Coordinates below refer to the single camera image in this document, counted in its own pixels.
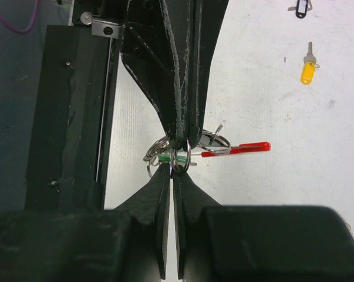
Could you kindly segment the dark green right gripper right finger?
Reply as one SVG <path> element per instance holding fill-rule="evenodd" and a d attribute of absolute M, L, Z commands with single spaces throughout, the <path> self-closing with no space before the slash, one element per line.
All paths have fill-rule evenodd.
<path fill-rule="evenodd" d="M 354 239 L 323 206 L 223 206 L 174 174 L 183 281 L 354 281 Z"/>

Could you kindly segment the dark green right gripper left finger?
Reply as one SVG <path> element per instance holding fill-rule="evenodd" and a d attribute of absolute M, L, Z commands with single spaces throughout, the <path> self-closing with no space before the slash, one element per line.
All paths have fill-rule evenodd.
<path fill-rule="evenodd" d="M 170 166 L 113 210 L 0 215 L 0 281 L 161 281 Z"/>

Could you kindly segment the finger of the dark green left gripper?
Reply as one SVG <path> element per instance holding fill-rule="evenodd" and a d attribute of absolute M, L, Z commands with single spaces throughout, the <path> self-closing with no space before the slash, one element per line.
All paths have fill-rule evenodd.
<path fill-rule="evenodd" d="M 186 139 L 196 146 L 203 134 L 208 82 L 213 54 L 228 1 L 193 1 L 188 88 Z"/>
<path fill-rule="evenodd" d="M 153 105 L 174 149 L 187 140 L 191 1 L 129 1 L 124 67 Z"/>

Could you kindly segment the red-handled metal keyring holder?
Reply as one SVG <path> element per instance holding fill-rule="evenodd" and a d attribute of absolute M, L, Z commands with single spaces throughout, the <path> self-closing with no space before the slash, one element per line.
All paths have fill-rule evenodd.
<path fill-rule="evenodd" d="M 177 173 L 185 173 L 191 166 L 197 163 L 192 161 L 194 156 L 201 158 L 243 155 L 250 153 L 269 152 L 269 142 L 244 143 L 238 146 L 232 145 L 228 139 L 220 135 L 223 125 L 219 125 L 214 132 L 203 130 L 197 151 L 187 143 L 186 149 L 173 149 L 166 136 L 156 140 L 143 157 L 149 177 L 152 177 L 151 167 L 162 164 L 170 165 L 170 170 Z"/>

